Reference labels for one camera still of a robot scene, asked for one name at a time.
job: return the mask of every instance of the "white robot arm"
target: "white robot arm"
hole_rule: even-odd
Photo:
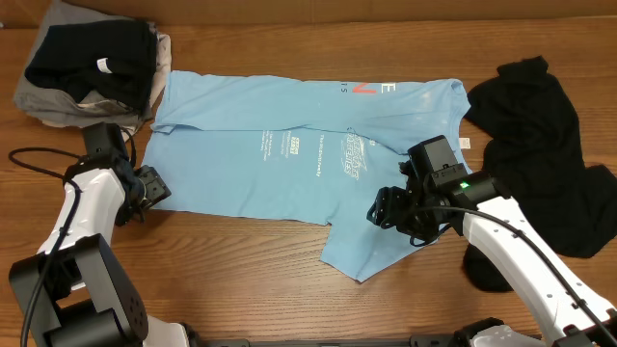
[[[507,221],[506,223],[524,232],[602,322],[607,322],[612,318],[610,312],[614,314],[615,307],[594,292],[561,261],[527,222],[514,198],[497,197],[481,202],[477,206],[480,212]],[[575,304],[572,295],[557,280],[544,260],[522,238],[495,222],[472,214],[465,215],[463,233],[473,246],[495,264],[531,311],[544,337],[544,341],[532,339],[539,343],[536,345],[552,346],[554,341],[567,336],[566,332],[570,327],[584,331],[596,325]],[[521,335],[513,334],[512,336],[516,339]],[[508,336],[501,338],[501,334],[498,336],[481,334],[475,338],[474,346],[507,346],[508,344],[499,343],[508,343],[509,341],[504,341],[508,339]],[[526,343],[532,343],[527,336],[521,338],[527,341]]]

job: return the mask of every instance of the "wood grain surface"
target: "wood grain surface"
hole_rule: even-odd
[[[617,19],[402,22],[332,25],[163,27],[174,69],[363,82],[461,79],[466,88],[498,65],[544,55],[577,108],[587,165],[617,173]],[[0,31],[0,344],[17,345],[22,314],[6,280],[11,265],[46,239],[64,200],[62,184],[6,159],[13,148],[84,152],[80,133],[41,125],[15,109],[13,90],[34,30]],[[143,156],[150,130],[136,137]],[[489,138],[463,121],[464,151],[479,170]],[[63,172],[70,160],[29,155]],[[251,340],[398,338],[451,333],[498,317],[538,333],[516,294],[474,289],[466,241],[450,233],[365,283],[319,261],[328,227],[151,211],[118,228],[113,250],[148,313],[192,325],[205,338]],[[617,242],[591,259],[567,258],[575,273],[617,303]]]

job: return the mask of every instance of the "clothing label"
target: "clothing label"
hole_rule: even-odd
[[[102,58],[96,61],[96,65],[98,66],[98,69],[101,72],[105,72],[105,73],[113,73],[112,70],[110,70],[107,67],[107,58]]]
[[[469,138],[459,138],[459,146],[461,149],[471,149],[471,141]]]

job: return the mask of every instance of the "black cable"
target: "black cable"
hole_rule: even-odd
[[[604,326],[604,323],[600,320],[600,318],[598,318],[598,316],[596,316],[596,314],[594,314],[594,312],[591,311],[591,309],[587,306],[587,303],[583,299],[580,299],[580,297],[577,295],[575,290],[570,286],[568,281],[566,279],[564,279],[563,275],[561,275],[561,273],[559,273],[559,270],[557,270],[555,268],[555,266],[550,262],[550,259],[547,257],[547,255],[544,254],[542,252],[542,250],[540,250],[538,248],[538,246],[536,246],[536,244],[534,244],[533,241],[531,241],[527,237],[527,235],[524,234],[524,232],[522,230],[519,230],[519,229],[517,229],[515,227],[512,227],[511,225],[505,223],[501,219],[499,219],[499,218],[497,218],[495,216],[492,216],[492,215],[490,215],[488,213],[484,213],[484,212],[480,212],[480,211],[475,211],[475,210],[471,210],[471,209],[467,209],[467,208],[462,208],[462,207],[426,206],[426,207],[416,208],[416,209],[414,209],[414,212],[434,211],[434,210],[469,213],[469,214],[476,215],[476,216],[482,217],[484,219],[487,219],[487,220],[489,220],[491,222],[495,222],[495,223],[499,224],[500,226],[505,227],[508,230],[512,231],[515,235],[520,237],[527,244],[527,246],[529,246],[529,248],[531,248],[533,250],[533,252],[538,254],[538,256],[542,259],[542,261],[547,265],[549,270],[552,272],[552,274],[557,278],[557,280],[561,283],[561,285],[564,287],[564,289],[566,289],[566,291],[570,294],[570,296],[572,297],[572,299],[575,302],[575,304],[578,305],[585,312],[585,314],[589,317],[589,319],[591,319],[596,324],[596,326],[603,332],[603,334],[606,335],[607,340],[614,347],[617,347],[617,339],[615,338],[615,336],[613,336],[613,334],[611,334],[610,331]]]
[[[450,229],[450,228],[451,228],[451,225],[450,225],[450,224],[446,224],[445,226],[443,226],[443,227],[442,227],[442,228],[441,228],[441,229],[437,232],[437,236],[435,237],[435,239],[434,239],[433,241],[437,240],[437,238],[438,238],[438,237],[442,236],[442,235],[443,235],[443,233],[444,233],[444,232],[446,232],[446,231],[447,231],[448,229]],[[410,244],[411,244],[412,246],[414,246],[414,247],[424,247],[424,246],[426,246],[426,245],[430,244],[431,242],[433,242],[433,241],[430,241],[430,242],[429,242],[429,241],[424,241],[424,242],[422,242],[421,244],[417,244],[417,243],[416,243],[416,240],[417,240],[417,239],[416,239],[415,237],[413,237],[413,236],[412,236],[412,239],[410,240]]]
[[[69,153],[67,151],[63,151],[60,149],[55,149],[55,148],[47,148],[47,147],[25,147],[25,148],[18,148],[18,149],[14,149],[9,153],[9,160],[11,160],[13,163],[15,163],[16,165],[22,167],[22,168],[26,168],[29,170],[32,170],[34,172],[37,173],[41,173],[41,174],[49,174],[52,177],[56,177],[56,178],[60,178],[60,179],[65,179],[65,177],[60,174],[60,173],[54,173],[52,171],[49,171],[47,169],[43,169],[43,168],[39,168],[36,167],[34,165],[30,165],[30,164],[26,164],[20,160],[15,159],[15,155],[18,153],[23,153],[23,152],[30,152],[30,151],[46,151],[46,152],[52,152],[52,153],[56,153],[56,154],[62,154],[65,156],[69,156],[69,157],[73,157],[76,159],[80,159],[81,156],[77,155],[77,154],[73,154],[73,153]]]
[[[66,155],[66,156],[77,158],[77,159],[81,158],[77,154],[69,153],[63,150],[59,150],[59,149],[45,148],[45,147],[19,148],[19,149],[12,150],[9,153],[9,160],[14,162],[16,165],[22,168],[35,171],[37,173],[48,174],[52,177],[60,178],[62,180],[64,180],[65,177],[59,173],[54,173],[47,169],[43,169],[43,168],[39,168],[39,167],[30,165],[30,164],[26,164],[20,160],[17,160],[14,157],[18,153],[29,152],[29,151],[46,151],[46,152]],[[37,280],[37,283],[35,284],[35,287],[32,290],[32,295],[30,296],[28,307],[26,308],[26,311],[24,312],[23,325],[21,326],[21,347],[28,346],[28,332],[30,332],[30,324],[32,323],[32,316],[34,315],[35,308],[37,306],[37,301],[39,300],[40,291],[42,290],[45,278],[47,277],[47,273],[49,272],[49,269],[51,268],[51,264],[54,262],[56,253],[60,249],[60,246],[62,246],[62,243],[65,240],[65,237],[67,237],[68,230],[70,229],[70,224],[72,223],[73,217],[75,216],[75,213],[77,212],[77,206],[79,205],[79,199],[81,197],[81,190],[79,189],[79,186],[72,179],[67,180],[67,183],[73,187],[75,191],[75,199],[73,200],[73,204],[70,207],[70,210],[68,211],[67,219],[65,220],[64,225],[60,228],[58,232],[58,238],[56,239],[54,246],[51,248],[51,251],[49,252],[49,255],[47,256],[47,259],[45,260],[45,264],[40,270],[39,279]]]

